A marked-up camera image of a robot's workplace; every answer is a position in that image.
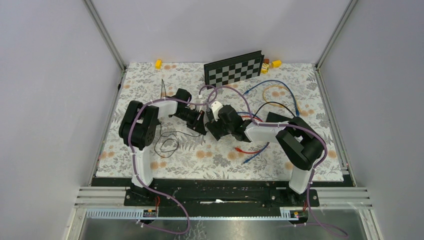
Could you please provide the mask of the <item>black ribbed network switch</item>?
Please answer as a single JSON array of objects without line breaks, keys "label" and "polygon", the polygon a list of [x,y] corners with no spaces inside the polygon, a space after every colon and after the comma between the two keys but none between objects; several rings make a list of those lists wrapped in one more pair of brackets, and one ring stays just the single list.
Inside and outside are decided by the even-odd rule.
[{"label": "black ribbed network switch", "polygon": [[269,112],[266,117],[267,123],[289,123],[291,121],[292,118],[274,112]]}]

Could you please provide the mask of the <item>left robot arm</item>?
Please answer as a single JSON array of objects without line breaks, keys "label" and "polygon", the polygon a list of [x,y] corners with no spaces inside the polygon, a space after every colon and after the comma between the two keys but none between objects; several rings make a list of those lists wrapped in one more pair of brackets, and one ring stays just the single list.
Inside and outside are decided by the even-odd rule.
[{"label": "left robot arm", "polygon": [[191,99],[192,95],[187,90],[179,88],[173,96],[164,96],[146,103],[132,100],[127,106],[118,135],[130,148],[133,167],[131,182],[139,187],[135,197],[144,206],[155,200],[154,190],[148,187],[154,179],[150,151],[160,119],[176,117],[186,122],[190,130],[201,135],[207,133],[204,126],[205,111],[189,107],[200,107],[202,104],[192,103]]}]

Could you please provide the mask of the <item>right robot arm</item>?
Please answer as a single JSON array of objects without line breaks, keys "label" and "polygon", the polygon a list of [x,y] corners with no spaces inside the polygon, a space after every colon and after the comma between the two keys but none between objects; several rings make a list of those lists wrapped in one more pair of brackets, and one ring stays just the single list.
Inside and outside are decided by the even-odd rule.
[{"label": "right robot arm", "polygon": [[306,199],[305,190],[315,162],[325,151],[326,144],[300,117],[292,118],[269,112],[265,122],[242,119],[230,105],[218,105],[206,112],[205,127],[216,140],[232,135],[240,142],[267,142],[279,144],[293,164],[287,201],[293,206]]}]

